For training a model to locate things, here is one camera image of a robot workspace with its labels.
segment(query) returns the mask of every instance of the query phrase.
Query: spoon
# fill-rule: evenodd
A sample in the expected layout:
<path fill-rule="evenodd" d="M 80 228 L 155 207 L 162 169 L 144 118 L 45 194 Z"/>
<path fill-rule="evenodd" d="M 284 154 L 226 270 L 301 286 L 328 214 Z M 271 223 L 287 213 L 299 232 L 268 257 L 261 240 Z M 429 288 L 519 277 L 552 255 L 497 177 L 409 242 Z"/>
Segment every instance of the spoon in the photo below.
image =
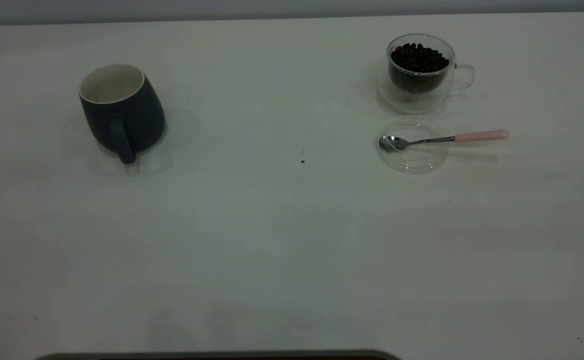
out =
<path fill-rule="evenodd" d="M 507 137 L 509 136 L 509 133 L 507 132 L 507 130 L 492 130 L 492 131 L 483 131 L 483 132 L 470 132 L 467 134 L 459 134 L 459 135 L 454 135 L 454 136 L 448 136 L 448 137 L 437 137 L 434 139 L 424 139 L 424 140 L 418 140 L 418 141 L 406 141 L 405 139 L 401 139 L 400 137 L 396 137 L 396 136 L 385 136 L 383 135 L 383 137 L 381 137 L 381 139 L 379 139 L 379 144 L 381 144 L 383 146 L 383 148 L 385 149 L 385 151 L 387 151 L 388 153 L 390 152 L 390 150 L 388 150 L 388 147 L 385 146 L 385 144 L 383 144 L 383 140 L 386 139 L 386 141 L 388 141 L 390 143 L 390 145 L 392 146 L 392 148 L 394 148 L 395 150 L 398 151 L 403 151 L 405 150 L 406 147 L 408 146 L 412 146 L 412 145 L 416 145 L 416 144 L 430 144 L 433 142 L 480 142 L 480 141 L 501 141 L 502 139 L 507 139 Z"/>

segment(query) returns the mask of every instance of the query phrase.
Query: double-walled glass cup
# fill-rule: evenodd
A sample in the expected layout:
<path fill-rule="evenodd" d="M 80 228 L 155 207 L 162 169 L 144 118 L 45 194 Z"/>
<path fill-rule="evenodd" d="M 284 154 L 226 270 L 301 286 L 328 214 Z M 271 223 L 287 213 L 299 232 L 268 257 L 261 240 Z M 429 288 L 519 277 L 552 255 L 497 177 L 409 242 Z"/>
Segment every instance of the double-walled glass cup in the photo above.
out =
<path fill-rule="evenodd" d="M 438 51 L 449 60 L 448 66 L 434 72 L 417 72 L 401 68 L 392 60 L 392 52 L 405 44 L 422 44 L 423 48 Z M 470 78 L 454 84 L 456 69 L 466 70 Z M 407 114 L 422 114 L 439 107 L 450 93 L 458 93 L 474 82 L 474 67 L 457 64 L 454 49 L 445 41 L 428 34 L 407 34 L 394 39 L 387 47 L 386 66 L 379 76 L 379 91 L 395 110 Z"/>

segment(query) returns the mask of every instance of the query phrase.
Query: mug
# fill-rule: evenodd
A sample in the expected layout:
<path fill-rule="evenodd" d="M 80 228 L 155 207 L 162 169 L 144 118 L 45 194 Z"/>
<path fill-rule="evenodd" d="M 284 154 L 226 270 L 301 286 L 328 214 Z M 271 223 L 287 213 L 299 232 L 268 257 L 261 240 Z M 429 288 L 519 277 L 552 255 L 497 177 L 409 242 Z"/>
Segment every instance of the mug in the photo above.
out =
<path fill-rule="evenodd" d="M 438 71 L 417 72 L 401 68 L 392 60 L 392 52 L 405 44 L 422 44 L 438 51 L 448 65 Z M 454 85 L 456 69 L 470 72 L 470 80 Z M 407 34 L 394 39 L 386 50 L 386 66 L 379 77 L 379 92 L 395 110 L 407 114 L 426 113 L 439 107 L 450 94 L 470 87 L 474 82 L 474 67 L 457 64 L 454 49 L 442 39 L 428 34 Z"/>
<path fill-rule="evenodd" d="M 79 87 L 90 130 L 105 148 L 133 164 L 136 153 L 156 144 L 165 114 L 147 76 L 130 64 L 110 64 L 87 75 Z"/>

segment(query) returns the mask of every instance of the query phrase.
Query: glass saucer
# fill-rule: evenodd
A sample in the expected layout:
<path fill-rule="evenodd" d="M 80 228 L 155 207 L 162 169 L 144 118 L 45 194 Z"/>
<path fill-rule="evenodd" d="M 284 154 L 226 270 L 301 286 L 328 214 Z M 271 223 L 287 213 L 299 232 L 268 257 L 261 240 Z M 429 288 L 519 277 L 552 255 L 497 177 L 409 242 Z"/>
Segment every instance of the glass saucer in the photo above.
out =
<path fill-rule="evenodd" d="M 447 143 L 423 143 L 399 151 L 387 137 L 399 137 L 412 142 L 442 136 L 438 126 L 424 118 L 405 116 L 393 121 L 379 134 L 376 149 L 381 159 L 393 169 L 410 174 L 428 173 L 441 166 L 447 158 Z"/>

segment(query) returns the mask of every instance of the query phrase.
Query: dark blue mug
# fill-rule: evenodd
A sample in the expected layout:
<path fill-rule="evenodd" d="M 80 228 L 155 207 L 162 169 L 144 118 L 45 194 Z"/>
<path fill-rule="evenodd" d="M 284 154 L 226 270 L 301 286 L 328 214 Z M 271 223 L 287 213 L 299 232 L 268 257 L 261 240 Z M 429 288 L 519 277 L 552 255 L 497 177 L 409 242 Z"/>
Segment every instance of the dark blue mug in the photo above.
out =
<path fill-rule="evenodd" d="M 156 144 L 165 114 L 147 76 L 130 64 L 110 64 L 81 82 L 81 104 L 90 130 L 105 148 L 133 164 L 136 153 Z"/>

